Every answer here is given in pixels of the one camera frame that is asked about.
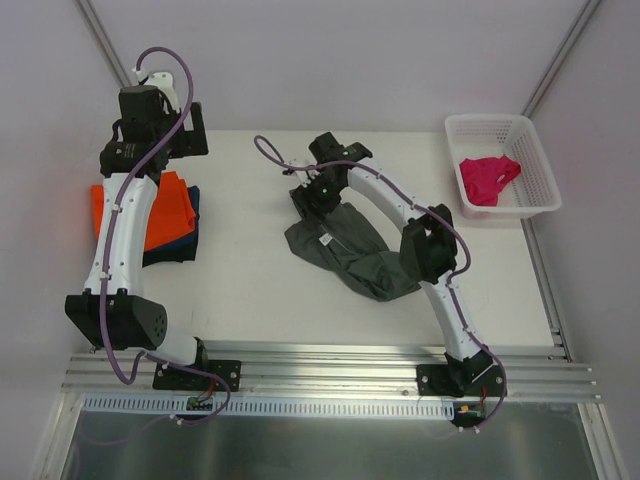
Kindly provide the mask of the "grey t shirt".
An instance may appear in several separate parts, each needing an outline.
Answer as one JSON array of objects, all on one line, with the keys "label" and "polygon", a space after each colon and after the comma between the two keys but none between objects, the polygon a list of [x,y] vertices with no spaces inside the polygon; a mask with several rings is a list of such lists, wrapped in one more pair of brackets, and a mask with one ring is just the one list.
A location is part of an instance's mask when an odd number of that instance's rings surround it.
[{"label": "grey t shirt", "polygon": [[325,219],[302,219],[285,232],[291,253],[333,272],[355,293],[389,302],[420,290],[375,227],[352,204],[342,203]]}]

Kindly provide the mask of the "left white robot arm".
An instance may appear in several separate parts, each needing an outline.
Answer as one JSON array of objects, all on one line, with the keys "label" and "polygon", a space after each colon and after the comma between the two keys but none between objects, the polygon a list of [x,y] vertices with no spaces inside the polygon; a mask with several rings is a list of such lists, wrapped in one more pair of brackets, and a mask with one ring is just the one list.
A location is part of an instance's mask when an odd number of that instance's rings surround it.
[{"label": "left white robot arm", "polygon": [[147,227],[161,174],[174,158],[208,152],[201,106],[193,103],[190,130],[175,89],[146,81],[118,95],[120,117],[100,154],[102,218],[83,290],[65,299],[68,318],[95,347],[139,349],[176,364],[188,388],[210,375],[200,341],[170,326],[163,305],[144,298],[141,271]]}]

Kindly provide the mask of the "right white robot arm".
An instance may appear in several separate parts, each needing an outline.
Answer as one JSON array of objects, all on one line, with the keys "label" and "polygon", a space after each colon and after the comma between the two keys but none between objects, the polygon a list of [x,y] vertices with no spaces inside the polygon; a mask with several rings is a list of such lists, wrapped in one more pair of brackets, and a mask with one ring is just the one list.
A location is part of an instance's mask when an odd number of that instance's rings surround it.
[{"label": "right white robot arm", "polygon": [[400,231],[399,264],[426,293],[443,334],[446,363],[427,375],[439,395],[461,398],[480,387],[496,365],[479,339],[461,298],[457,277],[471,263],[470,252],[455,231],[450,209],[424,207],[386,175],[373,153],[362,143],[340,144],[326,132],[309,150],[315,161],[290,160],[286,171],[300,186],[292,198],[299,210],[326,219],[350,188],[373,203]]}]

